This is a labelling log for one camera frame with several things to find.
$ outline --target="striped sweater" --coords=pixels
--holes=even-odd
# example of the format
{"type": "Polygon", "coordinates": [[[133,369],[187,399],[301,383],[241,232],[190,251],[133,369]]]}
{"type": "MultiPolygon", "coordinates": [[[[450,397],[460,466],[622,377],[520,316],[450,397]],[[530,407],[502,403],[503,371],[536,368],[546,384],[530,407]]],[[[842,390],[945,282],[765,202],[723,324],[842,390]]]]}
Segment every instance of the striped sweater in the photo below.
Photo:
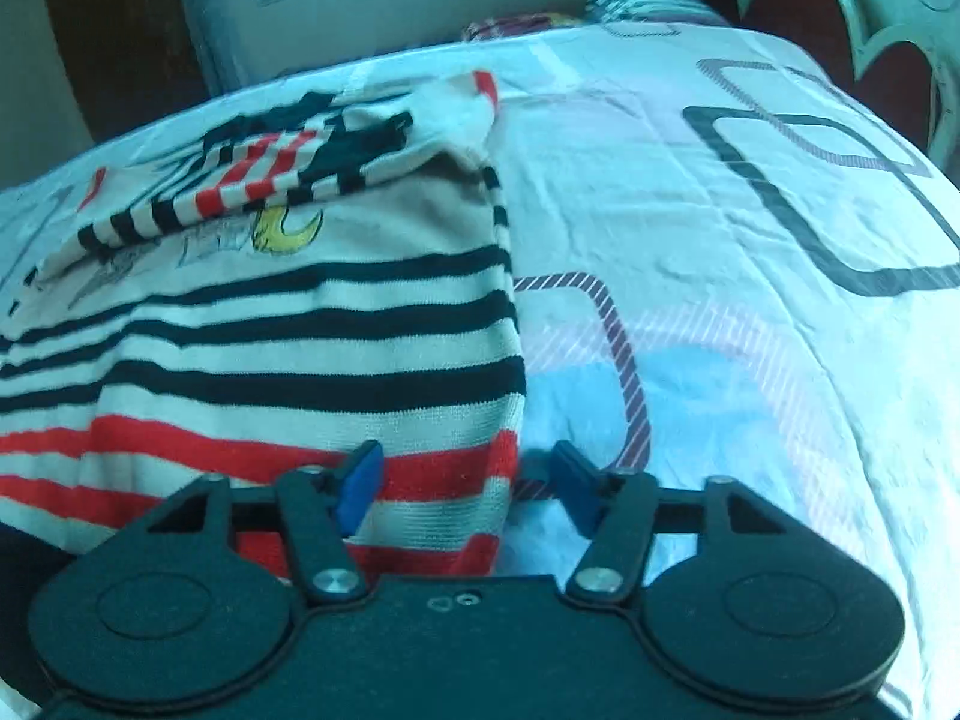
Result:
{"type": "MultiPolygon", "coordinates": [[[[0,338],[0,521],[92,548],[202,472],[388,456],[352,552],[485,572],[525,389],[487,73],[98,170],[0,338]]],[[[282,571],[275,538],[241,551],[282,571]]]]}

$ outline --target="bed sheet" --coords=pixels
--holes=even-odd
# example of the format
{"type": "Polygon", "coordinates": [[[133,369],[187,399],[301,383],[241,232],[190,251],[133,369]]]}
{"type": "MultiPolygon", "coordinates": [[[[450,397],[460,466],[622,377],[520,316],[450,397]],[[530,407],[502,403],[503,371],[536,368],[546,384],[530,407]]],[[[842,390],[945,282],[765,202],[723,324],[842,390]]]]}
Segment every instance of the bed sheet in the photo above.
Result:
{"type": "MultiPolygon", "coordinates": [[[[544,483],[556,440],[671,487],[736,476],[888,581],[907,637],[883,698],[903,716],[954,717],[960,194],[789,43],[613,23],[215,100],[0,194],[0,310],[98,167],[312,89],[476,68],[500,90],[490,148],[528,373],[497,571],[565,581],[586,547],[544,483]]],[[[661,538],[651,576],[692,548],[661,538]]]]}

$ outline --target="mattress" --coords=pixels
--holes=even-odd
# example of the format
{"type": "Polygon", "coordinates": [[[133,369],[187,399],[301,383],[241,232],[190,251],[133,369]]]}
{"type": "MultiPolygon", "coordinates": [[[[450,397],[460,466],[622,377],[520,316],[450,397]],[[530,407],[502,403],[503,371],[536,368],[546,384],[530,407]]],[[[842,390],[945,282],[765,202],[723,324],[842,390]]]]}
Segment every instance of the mattress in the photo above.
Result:
{"type": "MultiPolygon", "coordinates": [[[[478,68],[512,230],[528,394],[496,565],[568,579],[586,547],[546,484],[597,466],[734,476],[882,576],[907,617],[881,697],[960,710],[960,194],[802,50],[687,23],[608,23],[378,57],[244,90],[0,194],[0,310],[98,167],[310,90],[478,68]]],[[[692,554],[659,538],[650,575],[692,554]]]]}

